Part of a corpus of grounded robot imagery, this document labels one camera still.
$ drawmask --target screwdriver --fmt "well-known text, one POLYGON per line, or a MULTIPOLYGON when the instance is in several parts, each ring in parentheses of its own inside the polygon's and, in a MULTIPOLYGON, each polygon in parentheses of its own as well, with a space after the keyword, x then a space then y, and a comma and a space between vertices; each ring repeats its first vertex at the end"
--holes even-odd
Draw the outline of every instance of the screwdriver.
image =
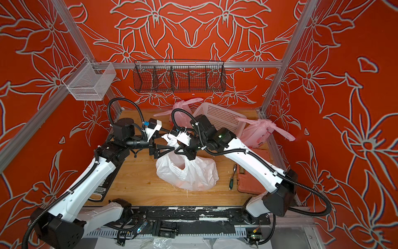
POLYGON ((232 173, 231 179, 229 180, 229 190, 232 190, 232 187, 234 186, 234 175, 236 172, 236 168, 238 167, 238 165, 234 165, 234 172, 232 173))

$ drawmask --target white wire mesh basket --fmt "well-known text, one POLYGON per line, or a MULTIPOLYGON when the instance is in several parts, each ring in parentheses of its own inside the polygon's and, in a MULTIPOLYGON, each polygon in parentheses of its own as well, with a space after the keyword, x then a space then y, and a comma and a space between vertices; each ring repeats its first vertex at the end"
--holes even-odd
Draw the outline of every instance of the white wire mesh basket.
POLYGON ((102 100, 108 91, 116 71, 112 63, 102 74, 97 74, 90 63, 84 63, 78 75, 66 85, 76 100, 102 100))

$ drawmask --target orange floral wallpaper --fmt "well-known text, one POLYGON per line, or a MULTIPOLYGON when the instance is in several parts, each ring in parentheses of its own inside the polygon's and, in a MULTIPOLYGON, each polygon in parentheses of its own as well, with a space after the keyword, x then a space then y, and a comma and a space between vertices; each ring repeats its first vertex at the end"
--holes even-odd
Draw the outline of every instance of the orange floral wallpaper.
MULTIPOLYGON (((86 169, 109 133, 105 110, 103 102, 68 95, 1 173, 0 248, 20 248, 30 214, 47 207, 86 169)), ((35 232, 29 244, 44 245, 35 232)))
POLYGON ((0 2, 0 150, 83 56, 48 0, 0 2))
MULTIPOLYGON (((205 59, 281 60, 303 0, 65 1, 98 62, 205 59)), ((202 97, 234 108, 261 106, 276 69, 227 70, 224 93, 138 93, 131 70, 119 70, 112 84, 142 108, 168 108, 175 101, 202 97)))
MULTIPOLYGON (((83 56, 49 0, 0 1, 0 44, 1 150, 83 56)), ((0 248, 20 248, 31 212, 87 167, 108 134, 105 110, 67 96, 0 174, 0 248)), ((29 243, 44 245, 34 233, 29 243)))
POLYGON ((397 23, 396 1, 321 0, 268 109, 296 137, 275 134, 286 165, 333 204, 327 248, 398 244, 397 23))

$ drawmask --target wooden floor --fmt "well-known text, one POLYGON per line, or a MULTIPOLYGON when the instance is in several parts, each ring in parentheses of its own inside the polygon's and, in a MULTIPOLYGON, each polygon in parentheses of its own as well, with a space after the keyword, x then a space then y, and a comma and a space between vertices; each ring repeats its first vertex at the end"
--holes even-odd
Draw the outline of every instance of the wooden floor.
MULTIPOLYGON (((145 120, 153 118, 153 114, 159 110, 143 111, 145 120)), ((249 119, 257 119, 255 110, 237 110, 249 119)), ((136 110, 125 110, 120 118, 133 118, 137 123, 139 119, 136 110)), ((163 122, 163 127, 171 129, 169 116, 160 116, 156 119, 163 122)), ((155 141, 157 144, 166 144, 162 138, 155 141)), ((130 153, 117 174, 111 189, 108 191, 105 201, 90 202, 87 206, 104 206, 108 200, 122 198, 129 201, 133 206, 241 206, 251 194, 240 193, 237 191, 236 174, 234 176, 234 187, 229 190, 229 180, 233 172, 234 162, 224 156, 213 157, 204 151, 198 153, 201 157, 213 158, 216 162, 219 180, 216 186, 207 191, 193 192, 185 189, 176 188, 163 181, 156 175, 156 160, 148 155, 148 150, 144 149, 138 153, 137 158, 130 153)))

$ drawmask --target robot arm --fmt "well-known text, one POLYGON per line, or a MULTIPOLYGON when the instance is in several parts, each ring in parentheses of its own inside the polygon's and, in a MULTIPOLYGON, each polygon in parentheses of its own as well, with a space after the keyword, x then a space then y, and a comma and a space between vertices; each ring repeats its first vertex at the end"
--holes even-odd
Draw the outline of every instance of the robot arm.
POLYGON ((196 129, 200 138, 191 138, 184 132, 179 131, 177 127, 173 127, 169 136, 173 136, 181 142, 174 153, 186 155, 189 160, 193 160, 199 150, 206 148, 207 152, 209 152, 208 150, 217 151, 218 153, 211 155, 224 155, 233 160, 253 175, 267 190, 267 192, 250 199, 246 203, 244 208, 251 219, 268 212, 281 217, 285 215, 296 194, 296 186, 284 180, 282 176, 296 182, 297 174, 293 170, 285 172, 283 169, 265 161, 228 129, 216 130, 205 115, 195 117, 191 124, 193 127, 200 128, 199 130, 196 129), (265 167, 264 163, 274 170, 271 171, 268 167, 265 167))
POLYGON ((79 240, 91 231, 109 222, 129 218, 131 204, 117 199, 91 212, 79 214, 81 208, 100 183, 116 168, 122 166, 125 158, 134 149, 149 149, 157 159, 174 150, 154 143, 159 138, 162 122, 150 119, 145 131, 133 119, 122 118, 113 124, 113 141, 107 141, 96 149, 94 158, 76 181, 47 209, 37 208, 31 215, 32 224, 38 237, 54 248, 73 248, 79 240), (135 127, 141 135, 135 135, 135 127))

